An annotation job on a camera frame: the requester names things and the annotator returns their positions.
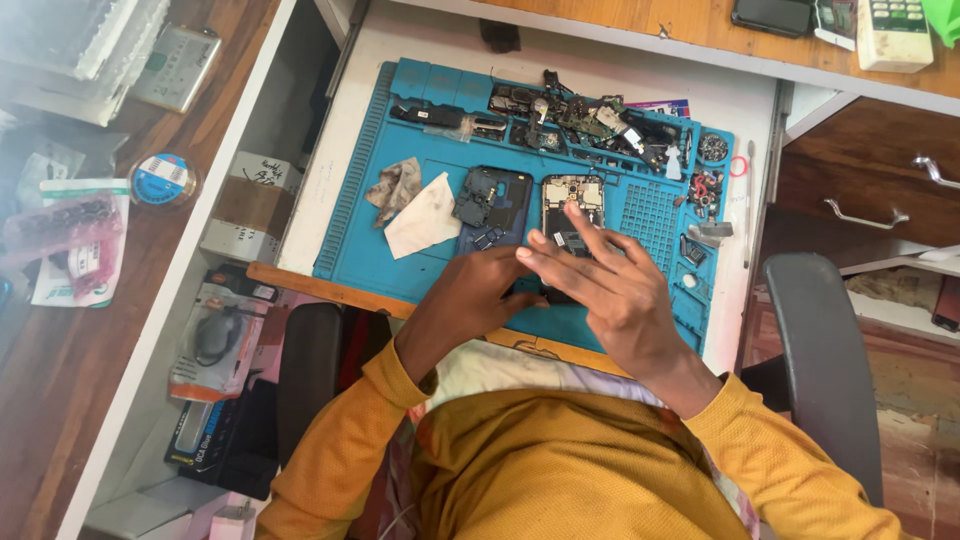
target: yellow sweater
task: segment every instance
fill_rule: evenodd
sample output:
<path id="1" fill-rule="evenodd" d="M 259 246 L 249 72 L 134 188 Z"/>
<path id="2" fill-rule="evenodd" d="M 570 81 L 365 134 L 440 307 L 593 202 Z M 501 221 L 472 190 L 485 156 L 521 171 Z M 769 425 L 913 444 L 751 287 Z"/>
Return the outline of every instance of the yellow sweater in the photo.
<path id="1" fill-rule="evenodd" d="M 344 538 L 404 413 L 427 398 L 388 345 L 317 415 L 274 480 L 257 537 Z M 748 538 L 698 439 L 781 540 L 909 538 L 733 375 L 686 422 L 607 396 L 504 390 L 439 406 L 417 438 L 411 475 L 424 540 Z"/>

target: sleeve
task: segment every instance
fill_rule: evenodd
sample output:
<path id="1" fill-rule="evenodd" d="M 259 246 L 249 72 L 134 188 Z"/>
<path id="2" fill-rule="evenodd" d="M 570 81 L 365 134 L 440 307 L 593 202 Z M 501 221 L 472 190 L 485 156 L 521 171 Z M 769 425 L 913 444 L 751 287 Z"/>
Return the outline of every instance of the sleeve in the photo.
<path id="1" fill-rule="evenodd" d="M 420 387 L 413 384 L 393 341 L 363 374 L 317 414 L 274 479 L 272 501 L 257 518 L 257 538 L 344 538 L 363 512 L 384 450 L 407 409 L 429 399 L 437 386 L 436 372 Z"/>
<path id="2" fill-rule="evenodd" d="M 852 476 L 733 374 L 685 423 L 781 540 L 912 538 L 893 512 L 870 506 Z"/>

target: hand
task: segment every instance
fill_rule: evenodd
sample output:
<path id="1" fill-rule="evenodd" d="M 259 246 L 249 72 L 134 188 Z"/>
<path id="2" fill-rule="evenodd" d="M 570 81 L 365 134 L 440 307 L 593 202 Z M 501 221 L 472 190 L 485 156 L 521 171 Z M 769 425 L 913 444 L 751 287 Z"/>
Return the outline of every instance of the hand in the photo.
<path id="1" fill-rule="evenodd" d="M 491 248 L 451 260 L 394 340 L 410 380 L 420 380 L 454 348 L 494 331 L 530 306 L 549 307 L 533 293 L 503 298 L 517 278 L 530 274 L 516 246 Z"/>
<path id="2" fill-rule="evenodd" d="M 596 261 L 574 257 L 537 230 L 527 234 L 534 249 L 517 249 L 517 259 L 587 307 L 587 325 L 616 365 L 681 417 L 703 410 L 722 383 L 677 332 L 666 277 L 635 239 L 595 228 L 575 203 L 564 213 Z"/>

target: metal drawer handle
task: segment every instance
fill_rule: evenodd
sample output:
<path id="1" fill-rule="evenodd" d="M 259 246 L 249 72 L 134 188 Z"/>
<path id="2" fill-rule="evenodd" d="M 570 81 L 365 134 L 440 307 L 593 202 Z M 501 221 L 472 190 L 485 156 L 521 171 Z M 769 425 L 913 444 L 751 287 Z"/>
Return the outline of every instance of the metal drawer handle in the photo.
<path id="1" fill-rule="evenodd" d="M 877 223 L 875 221 L 867 221 L 866 219 L 860 219 L 858 217 L 850 217 L 848 215 L 844 215 L 843 212 L 840 211 L 840 206 L 837 205 L 837 202 L 834 201 L 833 199 L 824 199 L 824 202 L 830 205 L 830 207 L 833 209 L 833 213 L 837 214 L 837 217 L 839 217 L 844 221 L 853 221 L 853 223 L 859 223 L 860 225 L 869 225 L 871 227 L 884 229 L 886 231 L 890 231 L 901 221 L 910 221 L 910 216 L 906 214 L 902 214 L 896 209 L 894 209 L 894 220 L 890 222 L 890 225 Z"/>
<path id="2" fill-rule="evenodd" d="M 960 189 L 960 182 L 944 180 L 944 177 L 940 176 L 940 167 L 937 166 L 936 161 L 926 156 L 917 156 L 913 160 L 913 164 L 918 167 L 926 167 L 926 172 L 930 175 L 930 180 L 933 182 L 939 185 L 945 185 L 946 187 L 952 187 L 953 189 Z"/>

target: blue silicone repair mat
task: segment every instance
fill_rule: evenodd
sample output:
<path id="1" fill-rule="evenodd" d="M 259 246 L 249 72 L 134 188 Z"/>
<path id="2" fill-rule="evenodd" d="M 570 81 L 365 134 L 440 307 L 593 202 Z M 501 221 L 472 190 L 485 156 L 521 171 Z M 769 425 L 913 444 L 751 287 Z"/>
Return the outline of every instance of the blue silicone repair mat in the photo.
<path id="1" fill-rule="evenodd" d="M 599 175 L 605 180 L 606 227 L 633 236 L 647 249 L 668 277 L 677 328 L 686 342 L 702 353 L 717 251 L 698 245 L 706 252 L 706 258 L 697 266 L 681 256 L 680 235 L 690 224 L 703 220 L 695 214 L 694 205 L 686 201 L 694 170 L 722 171 L 725 179 L 730 176 L 730 152 L 720 161 L 704 163 L 697 153 L 700 137 L 710 133 L 719 135 L 727 142 L 728 149 L 732 149 L 733 135 L 702 127 L 699 122 L 686 118 L 645 111 L 646 118 L 674 125 L 685 136 L 692 136 L 692 151 L 683 170 L 684 178 L 674 182 L 664 178 L 663 173 L 651 172 L 641 160 L 621 154 L 588 147 L 575 149 L 566 144 L 559 154 L 552 154 L 513 145 L 508 136 L 502 142 L 477 136 L 469 142 L 461 142 L 443 135 L 426 134 L 422 124 L 408 123 L 388 114 L 394 103 L 409 107 L 430 102 L 435 106 L 502 118 L 487 109 L 494 83 L 524 86 L 497 80 L 488 74 L 422 61 L 401 59 L 400 62 L 383 64 L 323 248 L 317 257 L 314 276 L 411 303 L 418 303 L 440 276 L 454 256 L 456 238 L 394 260 L 383 229 L 373 227 L 378 210 L 364 200 L 363 195 L 378 182 L 381 169 L 398 161 L 416 157 L 424 186 L 446 172 L 454 197 L 473 166 L 487 165 L 529 173 L 535 179 L 535 185 L 527 213 L 527 230 L 540 227 L 540 183 L 544 177 Z M 526 87 L 543 90 L 542 87 Z M 611 93 L 616 93 L 616 88 L 611 88 Z M 511 118 L 507 134 L 515 122 L 525 125 L 527 121 Z M 544 125 L 545 131 L 551 128 L 557 126 Z M 721 185 L 726 187 L 727 182 L 724 180 Z M 683 203 L 674 206 L 681 197 Z M 718 197 L 718 221 L 723 218 L 724 199 Z M 693 286 L 684 284 L 687 274 L 695 278 Z M 537 291 L 538 287 L 539 280 L 530 277 L 520 280 L 516 290 Z M 587 327 L 586 316 L 587 310 L 582 306 L 557 305 L 550 309 L 526 309 L 506 326 L 514 331 L 602 352 Z"/>

